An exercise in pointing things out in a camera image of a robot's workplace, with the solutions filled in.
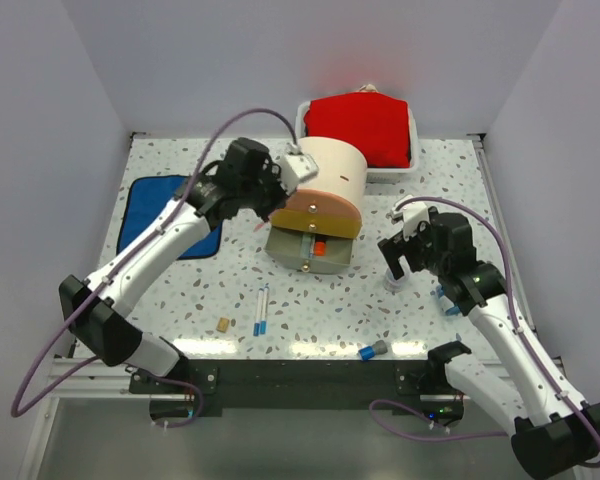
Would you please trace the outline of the black orange highlighter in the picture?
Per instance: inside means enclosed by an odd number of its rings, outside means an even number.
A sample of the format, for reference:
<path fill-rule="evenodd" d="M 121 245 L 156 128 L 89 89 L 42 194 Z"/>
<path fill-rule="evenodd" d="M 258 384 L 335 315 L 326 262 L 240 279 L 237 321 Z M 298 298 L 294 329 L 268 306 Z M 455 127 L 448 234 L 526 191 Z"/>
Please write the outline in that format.
<path fill-rule="evenodd" d="M 326 242 L 325 241 L 316 241 L 314 246 L 312 247 L 312 255 L 321 257 L 326 254 Z"/>

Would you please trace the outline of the beige round drawer organizer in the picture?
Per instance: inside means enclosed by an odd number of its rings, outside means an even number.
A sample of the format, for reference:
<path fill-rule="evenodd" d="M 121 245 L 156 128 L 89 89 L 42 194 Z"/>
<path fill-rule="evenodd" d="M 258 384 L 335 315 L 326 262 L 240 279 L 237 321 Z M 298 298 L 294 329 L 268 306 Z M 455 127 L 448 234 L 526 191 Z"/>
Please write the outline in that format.
<path fill-rule="evenodd" d="M 289 269 L 340 273 L 350 266 L 362 227 L 367 161 L 356 147 L 332 138 L 304 137 L 299 146 L 315 160 L 319 174 L 272 215 L 265 252 Z M 309 258 L 300 255 L 304 234 L 313 236 Z M 326 242 L 324 256 L 312 255 L 316 241 Z"/>

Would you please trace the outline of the white blue-capped marker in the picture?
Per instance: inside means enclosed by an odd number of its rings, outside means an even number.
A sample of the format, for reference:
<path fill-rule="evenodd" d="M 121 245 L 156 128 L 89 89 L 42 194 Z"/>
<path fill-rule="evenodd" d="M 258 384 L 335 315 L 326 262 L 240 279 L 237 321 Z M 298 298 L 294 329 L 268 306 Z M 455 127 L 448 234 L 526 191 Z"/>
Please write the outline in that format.
<path fill-rule="evenodd" d="M 259 334 L 261 336 L 265 335 L 266 331 L 267 331 L 269 294 L 270 294 L 269 284 L 265 284 L 265 286 L 262 289 L 262 299 L 261 299 L 261 314 L 260 314 L 260 327 L 259 327 Z"/>
<path fill-rule="evenodd" d="M 255 321 L 254 321 L 254 327 L 253 327 L 254 337 L 257 337 L 260 335 L 260 326 L 261 326 L 262 310 L 263 310 L 263 299 L 264 299 L 264 288 L 260 288 L 257 293 L 257 301 L 256 301 Z"/>

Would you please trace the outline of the clear green-capped tube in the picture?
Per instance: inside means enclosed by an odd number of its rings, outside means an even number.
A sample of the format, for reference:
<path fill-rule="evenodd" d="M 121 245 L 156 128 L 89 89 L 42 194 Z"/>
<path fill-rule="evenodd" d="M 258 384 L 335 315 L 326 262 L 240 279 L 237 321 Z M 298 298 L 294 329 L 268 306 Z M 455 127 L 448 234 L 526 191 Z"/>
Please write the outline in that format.
<path fill-rule="evenodd" d="M 309 258 L 311 256 L 311 245 L 313 236 L 310 234 L 304 234 L 301 239 L 300 255 L 303 258 Z"/>

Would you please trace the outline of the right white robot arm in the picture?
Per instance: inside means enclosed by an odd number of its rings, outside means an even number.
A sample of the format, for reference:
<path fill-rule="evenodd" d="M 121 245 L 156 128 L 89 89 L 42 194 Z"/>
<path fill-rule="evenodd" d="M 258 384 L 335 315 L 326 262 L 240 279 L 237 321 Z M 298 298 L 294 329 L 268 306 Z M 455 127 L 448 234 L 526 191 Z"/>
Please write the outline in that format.
<path fill-rule="evenodd" d="M 427 354 L 420 386 L 468 395 L 509 438 L 523 470 L 548 479 L 573 467 L 600 468 L 600 403 L 593 404 L 558 369 L 519 311 L 511 267 L 479 259 L 471 220 L 489 223 L 457 203 L 436 209 L 433 197 L 405 198 L 389 218 L 402 229 L 378 247 L 395 278 L 434 275 L 444 295 L 488 341 L 510 380 L 487 371 L 460 341 Z"/>

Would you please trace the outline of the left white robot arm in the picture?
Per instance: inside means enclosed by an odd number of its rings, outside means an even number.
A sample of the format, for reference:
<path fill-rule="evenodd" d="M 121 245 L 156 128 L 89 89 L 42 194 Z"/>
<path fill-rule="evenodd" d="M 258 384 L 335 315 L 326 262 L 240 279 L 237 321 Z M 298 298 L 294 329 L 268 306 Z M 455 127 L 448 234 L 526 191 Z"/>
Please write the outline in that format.
<path fill-rule="evenodd" d="M 167 340 L 142 332 L 127 317 L 160 275 L 223 221 L 249 209 L 267 220 L 319 169 L 299 147 L 273 159 L 263 144 L 232 141 L 220 160 L 191 175 L 156 219 L 107 265 L 60 285 L 69 330 L 108 366 L 144 370 L 165 392 L 187 380 L 185 356 Z"/>

